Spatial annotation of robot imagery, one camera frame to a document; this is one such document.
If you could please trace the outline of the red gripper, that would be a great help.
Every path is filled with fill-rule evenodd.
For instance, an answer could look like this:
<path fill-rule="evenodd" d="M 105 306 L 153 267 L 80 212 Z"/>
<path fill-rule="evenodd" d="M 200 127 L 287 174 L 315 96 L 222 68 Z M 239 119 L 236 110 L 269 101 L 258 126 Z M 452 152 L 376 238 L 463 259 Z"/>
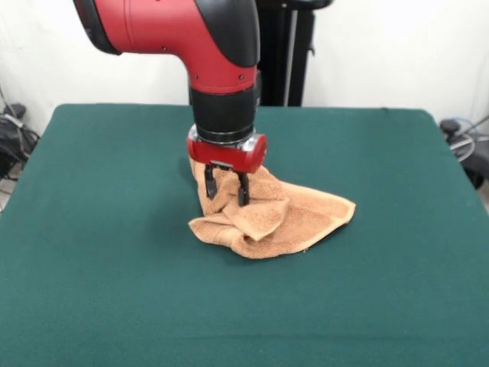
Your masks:
<path fill-rule="evenodd" d="M 250 202 L 249 179 L 263 163 L 267 153 L 267 137 L 254 133 L 236 145 L 217 145 L 202 140 L 193 125 L 187 135 L 189 156 L 200 164 L 205 164 L 206 196 L 213 200 L 217 194 L 217 184 L 213 166 L 237 172 L 239 180 L 238 205 L 247 206 Z"/>

